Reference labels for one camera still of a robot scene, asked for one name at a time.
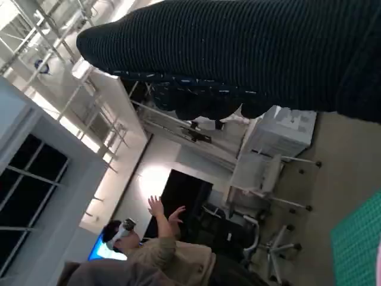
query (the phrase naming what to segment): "blue screen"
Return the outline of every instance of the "blue screen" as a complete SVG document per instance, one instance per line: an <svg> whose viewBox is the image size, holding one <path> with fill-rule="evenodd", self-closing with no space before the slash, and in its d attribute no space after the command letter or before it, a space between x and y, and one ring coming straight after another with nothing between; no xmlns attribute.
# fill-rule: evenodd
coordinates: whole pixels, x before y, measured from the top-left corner
<svg viewBox="0 0 381 286"><path fill-rule="evenodd" d="M106 246L106 243L102 242L102 234L96 240L93 249L90 252L88 260L110 258L117 260L127 260L127 257L123 253L114 252Z"/></svg>

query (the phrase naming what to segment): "window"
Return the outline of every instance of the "window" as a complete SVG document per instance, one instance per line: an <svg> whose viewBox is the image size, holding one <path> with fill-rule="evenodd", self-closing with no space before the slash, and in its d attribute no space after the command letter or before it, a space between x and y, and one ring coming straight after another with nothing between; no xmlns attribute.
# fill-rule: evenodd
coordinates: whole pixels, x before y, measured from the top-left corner
<svg viewBox="0 0 381 286"><path fill-rule="evenodd" d="M0 175L0 277L4 276L22 243L55 191L68 158L29 135Z"/></svg>

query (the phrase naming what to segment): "vr headset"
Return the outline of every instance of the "vr headset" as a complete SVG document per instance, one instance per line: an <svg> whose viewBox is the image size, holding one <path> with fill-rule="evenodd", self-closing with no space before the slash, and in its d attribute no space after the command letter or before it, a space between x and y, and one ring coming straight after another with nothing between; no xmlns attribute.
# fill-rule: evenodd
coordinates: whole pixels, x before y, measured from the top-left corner
<svg viewBox="0 0 381 286"><path fill-rule="evenodd" d="M124 222L122 222L119 225L118 232L113 236L112 239L106 242L106 246L110 250L114 250L114 244L117 240L119 240L121 237L126 237L130 233L130 231L133 230L135 227L136 222L133 219L126 219Z"/></svg>

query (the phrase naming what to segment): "raised hand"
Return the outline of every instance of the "raised hand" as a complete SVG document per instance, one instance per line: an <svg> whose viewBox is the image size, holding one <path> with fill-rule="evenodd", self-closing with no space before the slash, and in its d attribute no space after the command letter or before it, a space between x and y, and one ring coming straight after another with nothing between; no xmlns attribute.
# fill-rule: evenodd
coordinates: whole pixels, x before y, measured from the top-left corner
<svg viewBox="0 0 381 286"><path fill-rule="evenodd" d="M149 213L152 214L153 216L157 217L159 215L164 215L164 206L160 200L155 196L151 196L151 198L148 199L148 204L149 204Z"/></svg>
<svg viewBox="0 0 381 286"><path fill-rule="evenodd" d="M169 223L177 222L177 223L183 223L181 219L179 219L179 214L185 212L185 206L178 207L177 210L175 210L169 217L168 221Z"/></svg>

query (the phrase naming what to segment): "green cutting mat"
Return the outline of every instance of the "green cutting mat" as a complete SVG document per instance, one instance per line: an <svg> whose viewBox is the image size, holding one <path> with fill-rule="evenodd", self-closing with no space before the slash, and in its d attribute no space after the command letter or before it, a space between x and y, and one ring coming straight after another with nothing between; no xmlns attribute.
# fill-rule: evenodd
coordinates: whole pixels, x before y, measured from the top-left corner
<svg viewBox="0 0 381 286"><path fill-rule="evenodd" d="M331 232L336 286L375 286L381 191Z"/></svg>

